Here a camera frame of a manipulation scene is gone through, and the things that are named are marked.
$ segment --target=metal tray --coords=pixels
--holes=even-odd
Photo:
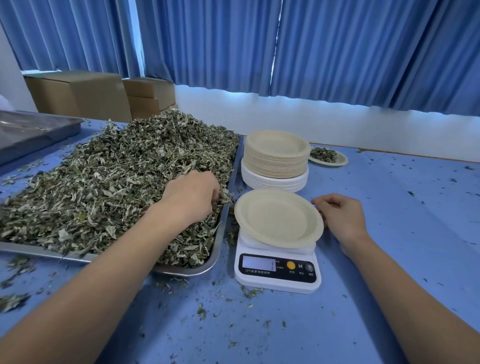
[[[230,179],[228,180],[227,189],[232,191],[235,185],[235,178],[237,177],[237,171],[240,165],[241,159],[241,146],[243,143],[243,136],[237,135],[239,137],[239,146],[237,147],[237,153],[235,155],[235,160],[233,161],[232,166],[232,174],[230,175]],[[199,274],[205,273],[206,271],[210,270],[218,260],[220,256],[220,248],[222,247],[223,236],[225,234],[225,226],[227,224],[227,217],[228,217],[228,210],[229,204],[224,204],[222,207],[222,211],[220,212],[220,222],[218,223],[218,228],[215,233],[215,241],[212,247],[212,252],[208,260],[202,264],[201,266],[195,268],[183,268],[177,266],[169,266],[166,264],[157,264],[153,267],[152,272],[156,273],[163,273],[169,274],[173,276],[181,276],[181,277],[192,277],[198,276]],[[0,252],[8,252],[8,253],[16,253],[16,254],[25,254],[31,256],[40,256],[46,258],[56,258],[59,260],[67,260],[70,262],[81,262],[81,263],[90,263],[93,261],[98,254],[85,254],[83,256],[79,256],[77,253],[68,253],[66,255],[62,255],[60,253],[51,252],[50,250],[46,250],[41,246],[33,246],[33,245],[26,245],[26,244],[15,244],[15,243],[7,243],[0,241]]]

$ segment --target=beige paper plate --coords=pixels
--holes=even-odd
[[[298,248],[317,241],[324,223],[316,208],[304,198],[283,190],[260,189],[242,195],[235,218],[255,239],[282,248]]]
[[[298,158],[310,153],[310,144],[298,135],[280,130],[264,130],[247,136],[245,144],[260,155]]]
[[[317,164],[321,164],[323,166],[329,166],[329,167],[341,167],[346,165],[348,163],[347,156],[342,152],[339,152],[338,150],[335,150],[335,151],[336,151],[335,163],[323,162],[322,160],[315,159],[310,156],[308,157],[308,160],[312,161],[313,163],[317,163]]]

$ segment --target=blue table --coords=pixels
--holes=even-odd
[[[45,165],[25,174],[55,167],[72,148],[60,146],[85,142],[102,124],[90,121],[81,135],[4,166],[0,183],[39,158]],[[480,330],[480,165],[339,150],[349,164],[338,169],[310,164],[309,182],[299,195],[310,200],[337,192],[361,200],[378,244],[430,294]],[[0,186],[0,198],[22,189],[23,181]],[[236,188],[248,190],[240,175]],[[233,276],[235,249],[226,244],[213,269],[189,279],[186,287],[166,276],[147,278],[98,362],[404,363],[378,305],[328,232],[316,253],[323,282],[312,295],[265,290],[245,297]],[[6,268],[11,258],[0,254],[0,280],[11,275]],[[0,292],[32,294],[25,307],[0,314],[0,335],[82,268],[33,261],[34,272]],[[199,303],[206,310],[204,320],[197,315]]]

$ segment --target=cardboard box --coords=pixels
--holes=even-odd
[[[157,78],[123,80],[134,119],[146,119],[175,105],[175,85]]]
[[[88,119],[131,122],[120,75],[65,71],[24,75],[38,112]]]

